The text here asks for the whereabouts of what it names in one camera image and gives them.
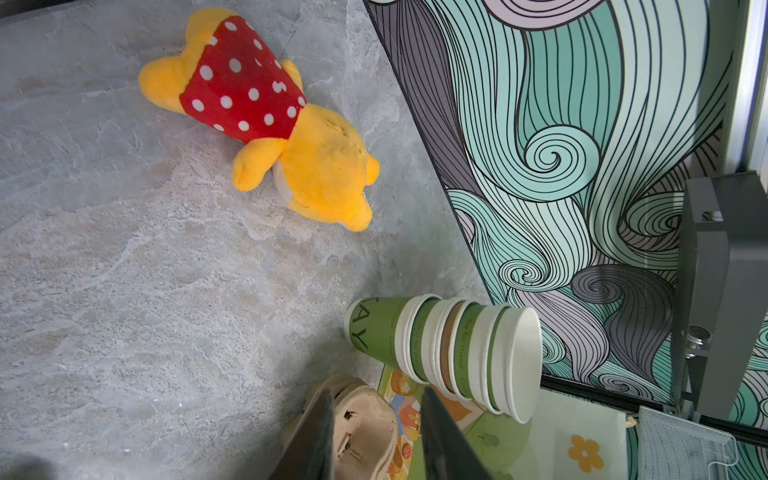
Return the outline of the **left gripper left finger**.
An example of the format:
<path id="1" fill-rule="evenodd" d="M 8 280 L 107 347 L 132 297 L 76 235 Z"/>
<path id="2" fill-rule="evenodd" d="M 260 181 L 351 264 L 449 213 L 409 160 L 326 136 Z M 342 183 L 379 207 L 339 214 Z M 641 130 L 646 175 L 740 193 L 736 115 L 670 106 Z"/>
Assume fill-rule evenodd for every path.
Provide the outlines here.
<path id="1" fill-rule="evenodd" d="M 333 479 L 333 397 L 323 390 L 313 400 L 269 479 Z"/>

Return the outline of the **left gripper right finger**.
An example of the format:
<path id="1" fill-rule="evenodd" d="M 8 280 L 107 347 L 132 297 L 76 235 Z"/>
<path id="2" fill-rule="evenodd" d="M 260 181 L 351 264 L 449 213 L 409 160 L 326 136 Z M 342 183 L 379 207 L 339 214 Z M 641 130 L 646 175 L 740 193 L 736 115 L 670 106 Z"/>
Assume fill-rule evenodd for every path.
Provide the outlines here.
<path id="1" fill-rule="evenodd" d="M 427 479 L 492 478 L 432 387 L 422 396 L 421 422 Z"/>

